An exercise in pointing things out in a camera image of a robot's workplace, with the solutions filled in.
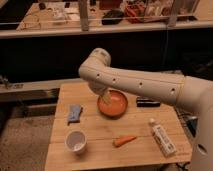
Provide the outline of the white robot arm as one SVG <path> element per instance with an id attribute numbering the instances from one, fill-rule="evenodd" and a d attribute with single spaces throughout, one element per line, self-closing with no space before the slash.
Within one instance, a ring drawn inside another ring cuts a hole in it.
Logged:
<path id="1" fill-rule="evenodd" d="M 112 68 L 111 56 L 95 48 L 79 76 L 103 95 L 109 87 L 176 106 L 198 117 L 191 171 L 213 171 L 213 81 L 180 74 Z"/>

